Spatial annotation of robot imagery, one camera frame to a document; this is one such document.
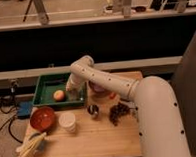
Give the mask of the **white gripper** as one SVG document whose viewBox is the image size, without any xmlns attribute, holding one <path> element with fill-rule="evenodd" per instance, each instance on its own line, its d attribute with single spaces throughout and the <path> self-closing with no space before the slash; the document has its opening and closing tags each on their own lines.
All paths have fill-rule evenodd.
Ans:
<svg viewBox="0 0 196 157">
<path fill-rule="evenodd" d="M 83 80 L 80 79 L 74 73 L 71 74 L 68 78 L 68 82 L 66 84 L 66 92 L 70 99 L 79 98 L 79 92 L 83 86 Z"/>
</svg>

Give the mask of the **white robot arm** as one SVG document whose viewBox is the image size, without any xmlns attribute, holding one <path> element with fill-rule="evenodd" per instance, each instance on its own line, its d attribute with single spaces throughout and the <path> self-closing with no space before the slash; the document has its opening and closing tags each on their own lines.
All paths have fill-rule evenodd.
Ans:
<svg viewBox="0 0 196 157">
<path fill-rule="evenodd" d="M 137 79 L 102 72 L 94 68 L 91 56 L 70 65 L 67 91 L 86 81 L 132 101 L 138 110 L 142 157 L 191 157 L 178 102 L 169 83 L 158 76 Z"/>
</svg>

